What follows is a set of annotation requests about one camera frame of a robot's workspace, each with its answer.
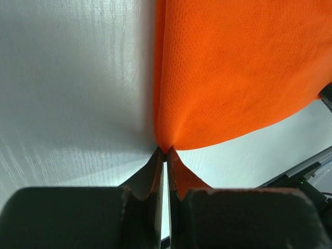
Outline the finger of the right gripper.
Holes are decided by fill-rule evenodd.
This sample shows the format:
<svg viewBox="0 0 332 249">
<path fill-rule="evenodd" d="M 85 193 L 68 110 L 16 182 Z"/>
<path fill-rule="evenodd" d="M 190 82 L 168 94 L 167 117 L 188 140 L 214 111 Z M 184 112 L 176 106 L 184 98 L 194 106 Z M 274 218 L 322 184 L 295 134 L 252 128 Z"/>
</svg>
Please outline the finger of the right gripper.
<svg viewBox="0 0 332 249">
<path fill-rule="evenodd" d="M 332 112 L 332 83 L 326 85 L 320 91 L 319 96 L 329 111 Z"/>
</svg>

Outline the orange t-shirt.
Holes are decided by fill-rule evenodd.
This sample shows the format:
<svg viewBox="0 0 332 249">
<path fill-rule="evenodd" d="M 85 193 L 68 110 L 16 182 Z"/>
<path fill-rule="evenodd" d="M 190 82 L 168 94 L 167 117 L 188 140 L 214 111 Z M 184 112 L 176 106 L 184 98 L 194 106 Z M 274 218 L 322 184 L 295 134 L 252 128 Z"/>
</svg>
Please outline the orange t-shirt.
<svg viewBox="0 0 332 249">
<path fill-rule="evenodd" d="M 331 83 L 331 1 L 157 1 L 159 147 L 219 144 L 277 123 Z"/>
</svg>

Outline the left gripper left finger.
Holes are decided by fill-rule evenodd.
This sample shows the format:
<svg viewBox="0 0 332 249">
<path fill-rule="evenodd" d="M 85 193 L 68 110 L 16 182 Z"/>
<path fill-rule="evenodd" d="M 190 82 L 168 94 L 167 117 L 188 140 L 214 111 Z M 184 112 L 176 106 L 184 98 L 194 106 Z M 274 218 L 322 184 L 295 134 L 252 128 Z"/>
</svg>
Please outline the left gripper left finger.
<svg viewBox="0 0 332 249">
<path fill-rule="evenodd" d="M 163 153 L 117 187 L 27 187 L 1 212 L 1 248 L 159 248 Z"/>
</svg>

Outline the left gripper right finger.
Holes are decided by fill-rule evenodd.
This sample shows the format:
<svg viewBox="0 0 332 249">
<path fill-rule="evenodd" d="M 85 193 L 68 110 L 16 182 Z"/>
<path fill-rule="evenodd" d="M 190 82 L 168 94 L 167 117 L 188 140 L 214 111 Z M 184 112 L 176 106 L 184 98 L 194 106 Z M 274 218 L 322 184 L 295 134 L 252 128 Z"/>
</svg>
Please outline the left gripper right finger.
<svg viewBox="0 0 332 249">
<path fill-rule="evenodd" d="M 331 248 L 331 215 L 295 188 L 217 189 L 167 154 L 170 248 Z"/>
</svg>

